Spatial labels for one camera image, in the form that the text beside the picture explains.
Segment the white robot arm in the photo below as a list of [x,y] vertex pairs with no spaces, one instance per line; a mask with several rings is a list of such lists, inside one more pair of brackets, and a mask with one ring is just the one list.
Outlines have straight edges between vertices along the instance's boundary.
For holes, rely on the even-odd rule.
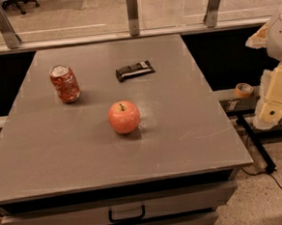
[[278,62],[274,69],[263,70],[254,111],[254,127],[267,130],[277,126],[282,119],[282,4],[245,45],[266,49],[268,57]]

